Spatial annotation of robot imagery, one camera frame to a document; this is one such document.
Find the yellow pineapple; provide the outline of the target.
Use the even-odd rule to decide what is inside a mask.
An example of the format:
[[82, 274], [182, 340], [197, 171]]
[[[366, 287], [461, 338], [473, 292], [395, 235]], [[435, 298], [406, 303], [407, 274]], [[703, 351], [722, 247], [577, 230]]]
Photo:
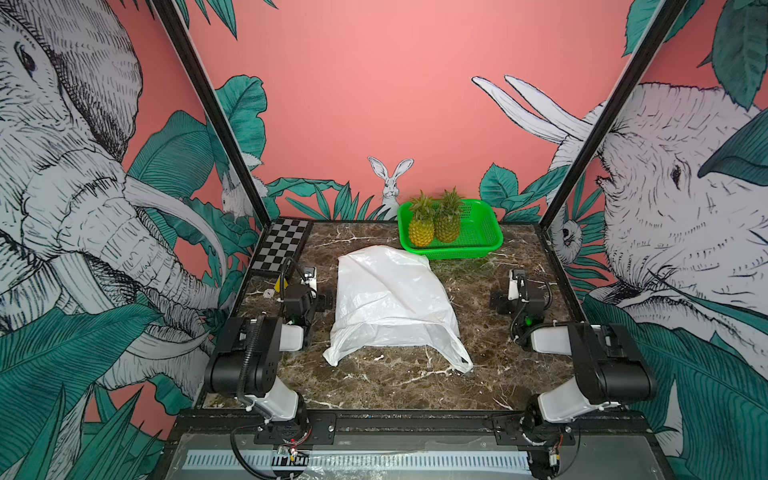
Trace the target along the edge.
[[411, 243], [418, 248], [427, 247], [435, 237], [435, 207], [431, 197], [420, 193], [415, 197], [409, 208], [411, 221], [408, 226], [408, 236]]

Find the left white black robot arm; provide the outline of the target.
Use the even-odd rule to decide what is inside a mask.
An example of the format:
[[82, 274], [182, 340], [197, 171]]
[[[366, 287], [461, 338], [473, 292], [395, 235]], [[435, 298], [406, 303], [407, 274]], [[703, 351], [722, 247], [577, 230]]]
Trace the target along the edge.
[[281, 291], [277, 316], [232, 317], [219, 335], [204, 374], [210, 393], [234, 398], [248, 412], [256, 412], [297, 436], [310, 429], [303, 397], [278, 377], [284, 352], [298, 352], [311, 342], [318, 294], [305, 284]]

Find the green pineapple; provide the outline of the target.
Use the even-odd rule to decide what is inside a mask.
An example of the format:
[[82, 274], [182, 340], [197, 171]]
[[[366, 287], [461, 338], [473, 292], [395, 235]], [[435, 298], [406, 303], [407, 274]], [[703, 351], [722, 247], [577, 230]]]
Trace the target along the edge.
[[463, 197], [456, 188], [445, 190], [438, 202], [434, 218], [435, 237], [442, 243], [452, 243], [460, 235]]

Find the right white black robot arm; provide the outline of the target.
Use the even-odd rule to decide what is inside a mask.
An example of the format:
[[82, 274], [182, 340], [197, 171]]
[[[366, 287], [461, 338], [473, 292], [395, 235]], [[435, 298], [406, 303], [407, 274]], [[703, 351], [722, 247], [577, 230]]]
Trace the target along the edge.
[[656, 380], [628, 329], [619, 324], [565, 322], [550, 324], [544, 313], [553, 300], [541, 288], [516, 277], [505, 291], [490, 294], [490, 309], [510, 317], [509, 336], [526, 351], [571, 359], [573, 375], [561, 385], [528, 400], [517, 421], [522, 440], [553, 446], [577, 418], [651, 400]]

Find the white plastic bag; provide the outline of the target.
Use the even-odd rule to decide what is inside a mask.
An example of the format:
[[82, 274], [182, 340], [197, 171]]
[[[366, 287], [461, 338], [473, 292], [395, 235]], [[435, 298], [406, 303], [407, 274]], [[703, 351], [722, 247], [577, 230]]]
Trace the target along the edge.
[[339, 257], [326, 362], [337, 366], [364, 347], [422, 346], [436, 350], [461, 373], [474, 368], [453, 306], [429, 260], [384, 245]]

